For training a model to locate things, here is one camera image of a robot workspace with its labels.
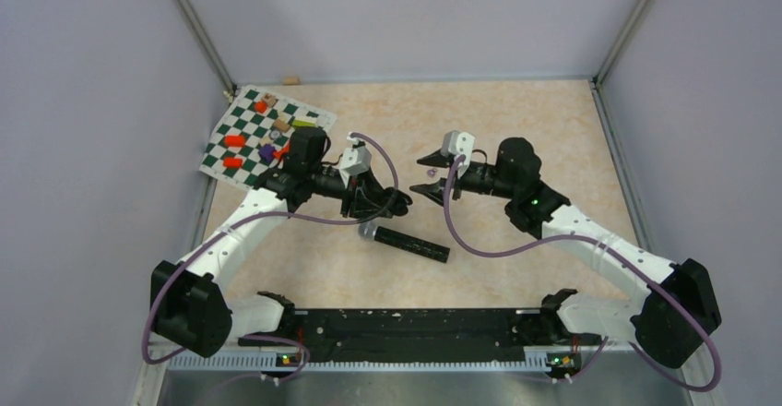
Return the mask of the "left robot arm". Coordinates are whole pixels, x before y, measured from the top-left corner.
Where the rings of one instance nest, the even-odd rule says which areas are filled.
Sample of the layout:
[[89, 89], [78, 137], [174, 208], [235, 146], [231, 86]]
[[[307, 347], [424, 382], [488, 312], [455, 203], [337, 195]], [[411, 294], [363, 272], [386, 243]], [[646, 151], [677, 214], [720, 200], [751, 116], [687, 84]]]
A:
[[297, 129], [279, 165], [261, 173], [240, 206], [200, 246], [177, 262], [161, 261], [150, 278], [150, 309], [142, 333], [142, 355], [152, 364], [148, 346], [152, 334], [176, 343], [183, 351], [210, 357], [229, 340], [262, 333], [284, 344], [295, 333], [295, 319], [285, 313], [281, 297], [257, 294], [228, 303], [224, 293], [243, 262], [281, 223], [290, 219], [324, 223], [299, 213], [311, 197], [339, 201], [335, 226], [357, 225], [376, 218], [401, 217], [412, 199], [399, 188], [398, 176], [383, 187], [371, 168], [369, 137], [353, 132], [350, 147], [338, 165], [323, 158], [330, 147], [319, 127]]

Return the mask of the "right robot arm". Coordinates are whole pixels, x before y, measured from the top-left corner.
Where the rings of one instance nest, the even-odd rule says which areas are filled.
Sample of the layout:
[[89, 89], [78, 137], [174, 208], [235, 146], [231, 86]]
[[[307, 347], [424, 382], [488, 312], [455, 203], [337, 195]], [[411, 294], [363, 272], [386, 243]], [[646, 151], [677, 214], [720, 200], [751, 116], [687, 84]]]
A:
[[552, 244], [578, 258], [625, 295], [624, 301], [562, 290], [540, 319], [543, 336], [565, 343], [575, 333], [629, 342], [645, 358], [678, 369], [706, 347], [717, 372], [722, 362], [712, 333], [721, 324], [707, 269], [688, 258], [677, 263], [656, 256], [592, 221], [563, 194], [545, 184], [541, 160], [522, 137], [503, 140], [494, 163], [473, 161], [475, 138], [451, 131], [441, 148], [418, 160], [448, 171], [435, 184], [411, 191], [445, 211], [462, 192], [505, 199], [504, 213], [539, 245]]

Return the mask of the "black earbud charging case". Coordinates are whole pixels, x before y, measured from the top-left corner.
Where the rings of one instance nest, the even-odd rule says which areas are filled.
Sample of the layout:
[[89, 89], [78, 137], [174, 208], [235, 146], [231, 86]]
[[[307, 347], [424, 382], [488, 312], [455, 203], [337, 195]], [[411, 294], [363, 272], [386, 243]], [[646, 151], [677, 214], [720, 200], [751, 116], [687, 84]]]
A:
[[399, 190], [393, 192], [393, 201], [389, 207], [389, 212], [393, 217], [403, 217], [409, 213], [409, 207], [412, 205], [412, 198]]

